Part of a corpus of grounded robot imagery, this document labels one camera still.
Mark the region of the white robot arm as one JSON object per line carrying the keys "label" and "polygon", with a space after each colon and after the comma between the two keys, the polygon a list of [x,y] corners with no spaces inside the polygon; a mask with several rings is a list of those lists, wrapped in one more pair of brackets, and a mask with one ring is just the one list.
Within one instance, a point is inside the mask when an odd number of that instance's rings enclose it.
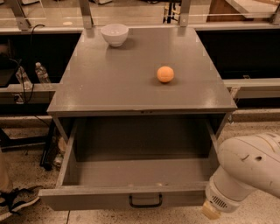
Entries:
{"label": "white robot arm", "polygon": [[206,185],[201,212],[210,220],[234,212],[252,192],[280,197],[280,135],[262,133],[225,140],[219,167]]}

